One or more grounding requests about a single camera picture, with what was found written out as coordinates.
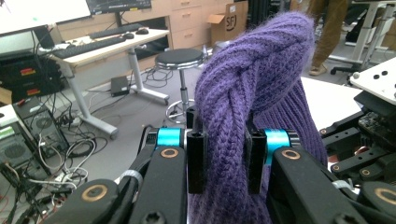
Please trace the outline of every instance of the shoe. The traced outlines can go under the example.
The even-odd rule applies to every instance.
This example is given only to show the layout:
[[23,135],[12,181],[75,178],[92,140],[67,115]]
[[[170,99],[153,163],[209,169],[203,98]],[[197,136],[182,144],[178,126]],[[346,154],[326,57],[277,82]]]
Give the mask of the shoe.
[[321,64],[320,67],[312,66],[311,70],[309,70],[310,76],[319,76],[327,72],[327,67],[324,64]]

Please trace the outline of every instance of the cardboard box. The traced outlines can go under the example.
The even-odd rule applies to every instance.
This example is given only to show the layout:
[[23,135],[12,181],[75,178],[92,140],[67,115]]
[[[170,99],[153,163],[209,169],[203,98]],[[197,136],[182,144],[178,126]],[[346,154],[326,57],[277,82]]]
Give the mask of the cardboard box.
[[0,87],[0,105],[12,104],[12,91]]
[[211,23],[211,46],[216,41],[227,41],[236,38],[247,27],[248,1],[227,4],[225,13],[212,14],[207,18]]
[[393,20],[392,25],[384,36],[381,46],[388,47],[390,50],[396,50],[396,20]]

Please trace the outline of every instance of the keyboard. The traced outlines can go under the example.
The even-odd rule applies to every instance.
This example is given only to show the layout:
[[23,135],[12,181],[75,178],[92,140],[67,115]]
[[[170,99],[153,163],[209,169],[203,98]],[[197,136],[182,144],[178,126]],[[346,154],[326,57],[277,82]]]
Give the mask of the keyboard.
[[88,36],[91,39],[96,39],[96,38],[106,37],[106,36],[110,36],[110,35],[121,35],[121,34],[124,34],[126,32],[135,32],[140,27],[143,27],[143,25],[141,25],[139,23],[132,23],[132,24],[123,25],[121,27],[114,28],[114,29],[109,29],[109,30],[95,32],[95,33],[92,33],[92,34],[90,34]]
[[91,42],[89,44],[78,45],[73,48],[53,51],[52,54],[60,59],[65,59],[65,58],[73,57],[73,56],[76,56],[76,55],[79,55],[82,53],[93,51],[95,49],[101,49],[101,48],[104,48],[107,46],[115,45],[115,44],[118,44],[118,43],[121,43],[124,41],[125,41],[125,38],[115,36],[115,37],[110,37],[108,39]]

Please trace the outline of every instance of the purple knitted hat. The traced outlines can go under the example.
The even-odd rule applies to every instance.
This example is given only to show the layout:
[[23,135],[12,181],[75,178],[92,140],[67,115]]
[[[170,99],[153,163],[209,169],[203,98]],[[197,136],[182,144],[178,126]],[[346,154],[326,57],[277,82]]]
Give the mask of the purple knitted hat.
[[249,195],[244,133],[249,112],[258,128],[295,130],[304,149],[327,164],[300,79],[314,47],[314,24],[287,12],[235,39],[201,74],[195,103],[209,135],[207,183],[189,196],[190,223],[271,223],[265,205],[270,168],[261,195]]

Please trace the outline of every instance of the cable tie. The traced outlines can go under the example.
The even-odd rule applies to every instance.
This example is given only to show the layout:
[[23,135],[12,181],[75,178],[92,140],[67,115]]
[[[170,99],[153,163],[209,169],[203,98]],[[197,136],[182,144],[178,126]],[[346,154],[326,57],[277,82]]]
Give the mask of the cable tie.
[[143,176],[137,172],[136,170],[126,170],[121,176],[120,176],[120,181],[126,176],[132,176],[134,178],[137,179],[137,183],[138,183],[138,189],[140,190],[140,188],[142,187],[143,184]]

